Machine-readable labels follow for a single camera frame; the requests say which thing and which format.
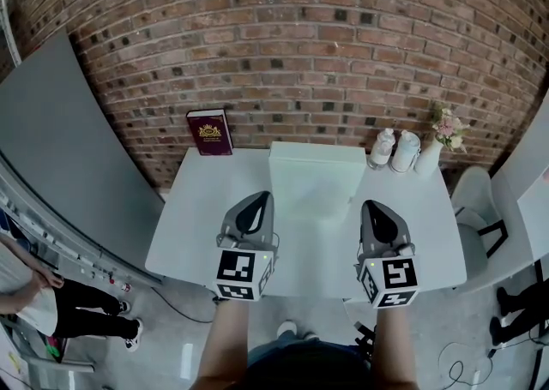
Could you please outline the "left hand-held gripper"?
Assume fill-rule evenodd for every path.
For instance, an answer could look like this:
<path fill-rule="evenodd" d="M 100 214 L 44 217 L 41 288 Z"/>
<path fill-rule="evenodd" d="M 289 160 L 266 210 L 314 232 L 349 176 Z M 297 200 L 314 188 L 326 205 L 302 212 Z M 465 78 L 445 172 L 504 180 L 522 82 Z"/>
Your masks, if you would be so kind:
<path fill-rule="evenodd" d="M 268 191 L 249 195 L 231 207 L 216 243 L 220 259 L 214 279 L 217 297 L 257 301 L 275 270 L 280 240 L 274 232 L 274 197 Z"/>

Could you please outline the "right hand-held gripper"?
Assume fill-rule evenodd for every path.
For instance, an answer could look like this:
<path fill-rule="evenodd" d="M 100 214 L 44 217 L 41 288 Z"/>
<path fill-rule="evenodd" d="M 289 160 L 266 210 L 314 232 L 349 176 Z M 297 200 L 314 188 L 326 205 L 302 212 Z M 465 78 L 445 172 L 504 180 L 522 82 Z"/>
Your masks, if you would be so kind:
<path fill-rule="evenodd" d="M 419 292 L 417 258 L 406 221 L 383 203 L 361 208 L 357 280 L 375 309 L 409 305 Z"/>

